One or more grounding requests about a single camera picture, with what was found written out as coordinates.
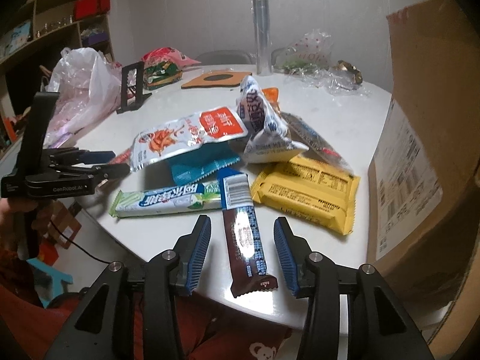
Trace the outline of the person left hand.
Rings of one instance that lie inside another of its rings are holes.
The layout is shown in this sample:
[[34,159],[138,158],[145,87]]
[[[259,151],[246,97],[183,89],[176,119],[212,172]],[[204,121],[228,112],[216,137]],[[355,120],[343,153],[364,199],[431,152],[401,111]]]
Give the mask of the person left hand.
[[53,215],[52,200],[34,200],[23,198],[1,198],[1,249],[16,252],[20,242],[20,231],[16,229],[20,217],[35,212],[31,228],[40,241],[48,233],[48,226]]

